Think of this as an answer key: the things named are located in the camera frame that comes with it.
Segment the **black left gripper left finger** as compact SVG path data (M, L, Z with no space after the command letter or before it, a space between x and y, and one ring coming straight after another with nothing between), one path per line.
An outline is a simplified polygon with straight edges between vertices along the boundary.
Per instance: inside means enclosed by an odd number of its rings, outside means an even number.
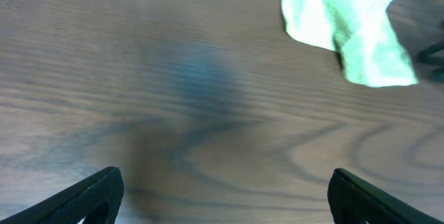
M114 224L123 194L121 172L109 166L1 224Z

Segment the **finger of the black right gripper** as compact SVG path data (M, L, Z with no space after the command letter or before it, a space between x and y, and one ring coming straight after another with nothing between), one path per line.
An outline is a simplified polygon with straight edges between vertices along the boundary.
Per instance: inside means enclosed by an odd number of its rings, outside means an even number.
M417 61L419 63L437 66L437 68L431 72L431 79L436 82L443 82L443 57L438 57L434 54L442 50L443 40L423 49L417 55Z

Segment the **light green cloth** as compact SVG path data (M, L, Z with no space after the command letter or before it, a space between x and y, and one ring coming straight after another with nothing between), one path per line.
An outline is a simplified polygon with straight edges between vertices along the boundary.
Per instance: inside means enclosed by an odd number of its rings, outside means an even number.
M287 34L298 42L336 51L343 74L367 87L418 83L411 58L386 13L393 0L282 0Z

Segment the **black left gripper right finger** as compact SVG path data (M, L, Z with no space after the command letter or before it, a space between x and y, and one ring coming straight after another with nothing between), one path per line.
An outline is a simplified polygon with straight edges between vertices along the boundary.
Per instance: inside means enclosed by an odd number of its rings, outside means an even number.
M443 224L341 168L332 174L327 199L335 224Z

